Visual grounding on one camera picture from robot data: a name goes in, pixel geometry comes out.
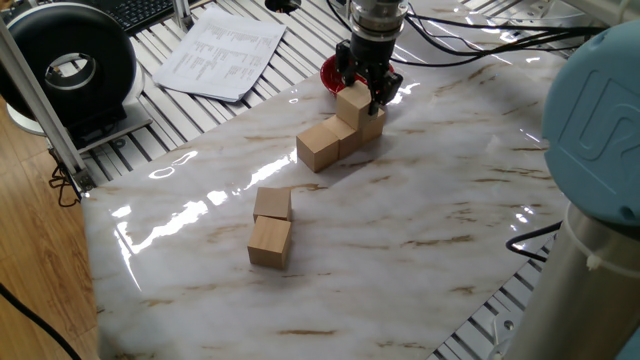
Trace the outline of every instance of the red object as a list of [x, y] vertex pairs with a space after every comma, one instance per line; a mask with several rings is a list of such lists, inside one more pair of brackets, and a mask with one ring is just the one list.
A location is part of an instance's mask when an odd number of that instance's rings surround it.
[[[389, 70], [394, 72], [393, 66], [389, 65]], [[333, 96], [344, 89], [344, 83], [342, 82], [342, 75], [336, 70], [336, 56], [333, 55], [322, 64], [320, 68], [320, 79], [324, 86], [329, 90]], [[360, 75], [356, 74], [356, 80], [362, 81], [365, 85], [367, 80]]]

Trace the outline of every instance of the stacked wooden blocks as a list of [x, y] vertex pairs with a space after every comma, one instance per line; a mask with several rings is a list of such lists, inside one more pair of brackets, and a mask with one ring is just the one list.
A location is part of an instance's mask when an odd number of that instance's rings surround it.
[[336, 115], [302, 132], [296, 138], [298, 159], [318, 172], [382, 135], [386, 113], [369, 115], [371, 93], [356, 81], [338, 93]]
[[291, 190], [259, 188], [253, 220], [249, 261], [284, 269], [291, 246]]

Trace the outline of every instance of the keyboard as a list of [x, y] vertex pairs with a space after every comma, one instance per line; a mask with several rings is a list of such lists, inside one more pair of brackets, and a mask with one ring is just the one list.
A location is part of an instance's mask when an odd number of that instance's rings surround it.
[[94, 4], [113, 17], [128, 35], [134, 35], [173, 14], [171, 0], [95, 0]]

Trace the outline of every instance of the marble surface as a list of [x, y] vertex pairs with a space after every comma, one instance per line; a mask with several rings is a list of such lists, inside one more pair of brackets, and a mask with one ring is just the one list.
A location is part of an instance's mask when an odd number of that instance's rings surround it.
[[[464, 18], [441, 2], [417, 11]], [[561, 218], [540, 123], [562, 64], [396, 66], [382, 138], [320, 174], [295, 152], [334, 111], [316, 75], [91, 191], [102, 337], [136, 360], [425, 359], [524, 263], [505, 241]], [[293, 191], [285, 271], [249, 263], [260, 186]]]

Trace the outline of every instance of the wire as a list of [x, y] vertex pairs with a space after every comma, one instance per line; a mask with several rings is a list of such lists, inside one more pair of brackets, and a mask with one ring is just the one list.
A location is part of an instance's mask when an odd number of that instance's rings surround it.
[[51, 179], [49, 180], [49, 187], [51, 187], [52, 189], [60, 188], [60, 193], [58, 194], [58, 205], [60, 207], [72, 207], [75, 204], [79, 204], [80, 200], [78, 200], [77, 198], [74, 199], [71, 204], [62, 203], [62, 195], [64, 193], [64, 188], [66, 186], [72, 186], [72, 184], [67, 180], [67, 176], [62, 170], [62, 164], [58, 163], [58, 166], [56, 166], [56, 168], [53, 170], [53, 173], [51, 174]]
[[333, 5], [331, 5], [331, 1], [327, 0], [327, 5], [329, 5], [329, 9], [331, 9], [331, 12], [333, 13], [333, 15], [340, 20], [340, 23], [342, 24], [342, 26], [346, 27], [347, 30], [349, 30], [349, 32], [351, 32], [351, 27], [349, 27], [349, 25], [347, 25], [346, 22], [344, 22], [344, 20], [342, 20], [342, 18], [338, 15], [338, 13], [336, 12], [336, 9], [333, 8]]
[[529, 233], [526, 233], [526, 234], [518, 235], [518, 236], [514, 237], [513, 239], [507, 241], [505, 245], [507, 246], [507, 249], [509, 251], [513, 251], [516, 254], [524, 255], [524, 256], [532, 258], [534, 260], [547, 262], [546, 258], [544, 258], [544, 257], [542, 257], [540, 255], [528, 252], [526, 250], [518, 249], [515, 246], [515, 244], [517, 244], [519, 242], [522, 242], [522, 241], [525, 241], [525, 240], [532, 239], [534, 237], [538, 237], [538, 236], [546, 235], [546, 234], [554, 232], [554, 231], [558, 231], [558, 230], [560, 230], [560, 225], [562, 225], [562, 221], [557, 222], [557, 223], [555, 223], [553, 225], [547, 226], [547, 227], [542, 228], [542, 229], [538, 229], [538, 230], [535, 230], [535, 231], [532, 231], [532, 232], [529, 232]]
[[[334, 16], [340, 21], [340, 23], [342, 23], [342, 25], [347, 28], [349, 31], [351, 31], [351, 28], [344, 22], [344, 20], [338, 15], [338, 13], [336, 12], [336, 10], [334, 9], [333, 5], [331, 4], [331, 2], [329, 0], [327, 0], [327, 4], [329, 5], [329, 9], [331, 9], [331, 12], [333, 12]], [[550, 27], [550, 26], [521, 26], [521, 25], [500, 25], [500, 26], [496, 26], [496, 25], [475, 25], [475, 24], [465, 24], [465, 23], [459, 23], [459, 22], [455, 22], [455, 21], [450, 21], [450, 20], [442, 20], [442, 19], [437, 19], [437, 18], [432, 18], [432, 17], [428, 17], [428, 16], [421, 16], [421, 15], [417, 15], [415, 13], [415, 9], [413, 8], [413, 5], [411, 3], [409, 3], [409, 7], [411, 9], [410, 13], [407, 13], [405, 15], [405, 20], [409, 23], [409, 25], [411, 25], [411, 27], [413, 27], [418, 34], [420, 34], [420, 36], [427, 41], [429, 44], [431, 44], [432, 46], [434, 46], [435, 48], [437, 48], [440, 51], [443, 51], [447, 54], [450, 55], [454, 55], [454, 56], [463, 56], [463, 57], [470, 57], [468, 59], [462, 60], [462, 61], [458, 61], [458, 62], [452, 62], [452, 63], [442, 63], [442, 64], [427, 64], [427, 63], [420, 63], [420, 62], [410, 62], [410, 61], [406, 61], [406, 60], [399, 60], [399, 59], [395, 59], [395, 58], [391, 58], [389, 59], [390, 61], [396, 62], [396, 63], [400, 63], [400, 64], [405, 64], [405, 65], [412, 65], [412, 66], [418, 66], [418, 67], [433, 67], [433, 68], [442, 68], [442, 67], [451, 67], [451, 66], [459, 66], [459, 65], [464, 65], [464, 64], [468, 64], [470, 62], [479, 60], [485, 56], [489, 56], [489, 55], [496, 55], [496, 54], [500, 54], [500, 53], [504, 53], [504, 52], [511, 52], [511, 51], [519, 51], [519, 50], [535, 50], [535, 51], [546, 51], [546, 52], [551, 52], [551, 51], [561, 51], [561, 50], [571, 50], [571, 49], [575, 49], [578, 46], [568, 46], [568, 47], [563, 47], [563, 48], [556, 48], [556, 49], [538, 49], [538, 48], [532, 48], [532, 46], [538, 46], [538, 45], [542, 45], [542, 44], [548, 44], [554, 41], [560, 41], [560, 40], [564, 40], [564, 39], [570, 39], [570, 38], [574, 38], [574, 37], [578, 37], [578, 36], [590, 36], [590, 35], [595, 35], [603, 30], [605, 30], [604, 28], [598, 28], [598, 27], [573, 27], [573, 28], [561, 28], [561, 27]], [[422, 23], [423, 20], [426, 21], [431, 21], [431, 22], [437, 22], [437, 23], [442, 23], [442, 24], [447, 24], [447, 25], [451, 25], [451, 26], [458, 26], [458, 27], [463, 27], [463, 28], [472, 28], [472, 29], [492, 29], [492, 30], [526, 30], [526, 31], [538, 31], [538, 34], [534, 34], [534, 35], [530, 35], [521, 39], [518, 39], [517, 41], [508, 43], [508, 44], [504, 44], [501, 46], [498, 46], [494, 49], [490, 49], [490, 50], [483, 50], [483, 49], [479, 49], [477, 46], [474, 47], [472, 46], [472, 44], [470, 44], [467, 40], [463, 39], [462, 37], [459, 36], [450, 36], [450, 35], [434, 35], [430, 32], [428, 32], [424, 26], [424, 24]], [[434, 39], [438, 39], [438, 38], [450, 38], [450, 39], [457, 39], [462, 41], [470, 50], [472, 51], [457, 51], [457, 50], [452, 50], [449, 49], [445, 46], [442, 46], [441, 44], [437, 43]]]
[[[411, 9], [411, 13], [416, 14], [415, 9], [413, 8], [413, 4], [409, 3], [409, 8]], [[427, 35], [436, 38], [436, 39], [456, 39], [456, 40], [460, 40], [462, 41], [469, 49], [473, 50], [473, 51], [480, 51], [482, 49], [479, 49], [477, 46], [474, 47], [472, 46], [471, 43], [469, 43], [467, 40], [461, 38], [460, 36], [455, 36], [455, 35], [434, 35], [430, 32], [427, 31], [427, 29], [424, 27], [424, 24], [422, 23], [422, 20], [418, 21], [420, 23], [420, 27], [422, 28], [422, 30], [427, 33]]]
[[419, 20], [433, 21], [441, 24], [465, 27], [470, 29], [485, 29], [485, 30], [498, 29], [498, 30], [527, 30], [527, 31], [549, 31], [549, 32], [573, 31], [573, 32], [586, 32], [593, 35], [606, 30], [606, 28], [594, 27], [594, 26], [577, 26], [577, 27], [563, 28], [563, 27], [553, 27], [553, 26], [525, 26], [525, 25], [476, 25], [476, 24], [459, 23], [456, 21], [437, 19], [429, 16], [415, 15], [415, 14], [406, 14], [406, 17], [415, 18]]
[[51, 325], [47, 324], [46, 321], [42, 320], [36, 313], [31, 311], [28, 307], [26, 307], [23, 303], [20, 302], [2, 283], [0, 283], [0, 295], [5, 298], [9, 304], [13, 305], [16, 310], [20, 311], [22, 315], [26, 316], [29, 320], [33, 321], [36, 325], [38, 325], [42, 330], [44, 330], [49, 336], [55, 340], [58, 345], [60, 345], [64, 351], [71, 357], [72, 360], [82, 360], [80, 359], [80, 355], [69, 345], [69, 343], [60, 335]]

